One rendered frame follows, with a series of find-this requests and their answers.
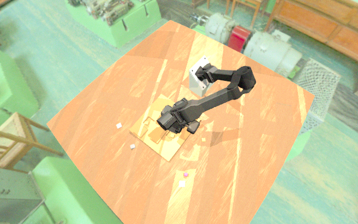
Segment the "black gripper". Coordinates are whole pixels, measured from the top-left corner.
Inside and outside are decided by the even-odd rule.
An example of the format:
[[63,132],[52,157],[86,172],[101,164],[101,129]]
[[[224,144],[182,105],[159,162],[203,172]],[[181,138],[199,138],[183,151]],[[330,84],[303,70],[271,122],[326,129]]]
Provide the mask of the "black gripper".
[[[166,106],[164,107],[164,109],[162,110],[162,112],[160,113],[161,116],[162,116],[163,114],[165,114],[167,111],[170,111],[171,109],[172,109],[171,106],[166,105]],[[197,120],[195,120],[195,121],[193,121],[193,122],[191,122],[191,123],[182,125],[181,127],[182,127],[182,128],[185,128],[185,126],[187,127],[187,131],[188,131],[189,133],[195,134],[195,132],[197,131],[197,129],[198,129],[199,126],[200,126],[200,122],[198,122]]]

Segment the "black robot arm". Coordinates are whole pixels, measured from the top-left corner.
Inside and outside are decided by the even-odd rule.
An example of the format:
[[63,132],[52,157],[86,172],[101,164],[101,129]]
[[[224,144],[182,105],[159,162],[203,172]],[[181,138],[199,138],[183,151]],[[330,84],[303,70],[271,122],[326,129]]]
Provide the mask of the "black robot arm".
[[[157,123],[163,130],[180,134],[182,125],[195,121],[205,111],[230,100],[241,98],[243,94],[251,92],[256,84],[256,79],[250,66],[243,66],[238,70],[226,70],[217,69],[211,63],[208,63],[204,67],[199,66],[195,75],[201,81],[207,79],[208,83],[213,83],[217,80],[230,81],[231,83],[226,88],[202,99],[191,99],[188,101],[182,98],[174,103],[172,109],[157,120]],[[239,87],[243,90],[240,91]]]

